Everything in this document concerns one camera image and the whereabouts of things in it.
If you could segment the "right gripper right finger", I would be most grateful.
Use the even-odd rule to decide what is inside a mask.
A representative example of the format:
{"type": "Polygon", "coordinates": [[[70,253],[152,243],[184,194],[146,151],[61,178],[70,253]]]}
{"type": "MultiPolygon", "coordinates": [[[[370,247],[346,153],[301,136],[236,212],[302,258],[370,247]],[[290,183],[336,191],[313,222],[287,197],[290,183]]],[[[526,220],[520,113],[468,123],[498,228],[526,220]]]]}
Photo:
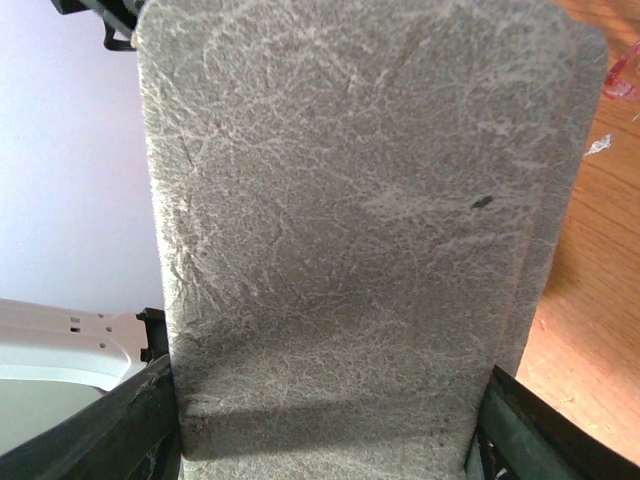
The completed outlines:
{"type": "Polygon", "coordinates": [[[499,367],[464,465],[468,479],[637,479],[639,466],[581,430],[499,367]]]}

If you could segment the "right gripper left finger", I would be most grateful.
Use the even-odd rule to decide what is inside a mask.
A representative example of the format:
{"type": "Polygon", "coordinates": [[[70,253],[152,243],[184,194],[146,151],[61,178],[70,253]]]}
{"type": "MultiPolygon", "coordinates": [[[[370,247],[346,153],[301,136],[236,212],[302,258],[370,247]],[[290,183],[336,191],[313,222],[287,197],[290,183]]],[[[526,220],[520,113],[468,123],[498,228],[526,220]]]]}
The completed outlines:
{"type": "Polygon", "coordinates": [[[177,479],[181,440],[170,358],[1,456],[3,479],[177,479]]]}

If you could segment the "grey green-lined glasses case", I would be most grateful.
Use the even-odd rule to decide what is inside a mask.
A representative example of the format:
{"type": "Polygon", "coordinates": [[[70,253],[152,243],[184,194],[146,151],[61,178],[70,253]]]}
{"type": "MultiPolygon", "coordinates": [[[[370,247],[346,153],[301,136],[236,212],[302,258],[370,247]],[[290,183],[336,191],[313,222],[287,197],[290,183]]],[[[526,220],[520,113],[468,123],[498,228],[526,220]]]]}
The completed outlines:
{"type": "Polygon", "coordinates": [[[149,1],[188,479],[460,479],[606,75],[552,1],[149,1]]]}

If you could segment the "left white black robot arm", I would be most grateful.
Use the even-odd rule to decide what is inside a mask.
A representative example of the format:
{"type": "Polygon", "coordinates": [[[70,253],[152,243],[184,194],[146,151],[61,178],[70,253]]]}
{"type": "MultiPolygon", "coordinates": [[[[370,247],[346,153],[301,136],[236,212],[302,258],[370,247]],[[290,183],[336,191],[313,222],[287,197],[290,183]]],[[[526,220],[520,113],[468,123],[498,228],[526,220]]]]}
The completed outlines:
{"type": "Polygon", "coordinates": [[[1,375],[109,390],[161,308],[137,59],[97,15],[1,5],[1,375]]]}

